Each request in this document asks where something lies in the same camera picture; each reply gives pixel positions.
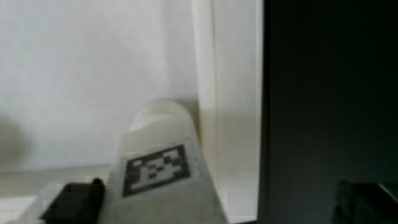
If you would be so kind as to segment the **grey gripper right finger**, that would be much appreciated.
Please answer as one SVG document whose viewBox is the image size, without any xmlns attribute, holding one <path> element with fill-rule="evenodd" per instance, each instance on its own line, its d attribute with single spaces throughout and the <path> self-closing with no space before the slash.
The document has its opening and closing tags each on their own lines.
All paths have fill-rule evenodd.
<svg viewBox="0 0 398 224">
<path fill-rule="evenodd" d="M 339 182 L 332 224 L 398 224 L 398 183 Z"/>
</svg>

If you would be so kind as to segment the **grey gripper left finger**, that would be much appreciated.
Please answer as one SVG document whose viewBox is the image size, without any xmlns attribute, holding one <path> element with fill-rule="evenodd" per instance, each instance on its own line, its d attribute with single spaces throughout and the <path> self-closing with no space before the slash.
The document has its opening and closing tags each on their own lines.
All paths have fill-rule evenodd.
<svg viewBox="0 0 398 224">
<path fill-rule="evenodd" d="M 88 183 L 67 183 L 38 216 L 44 224 L 97 224 L 102 198 L 99 178 Z"/>
</svg>

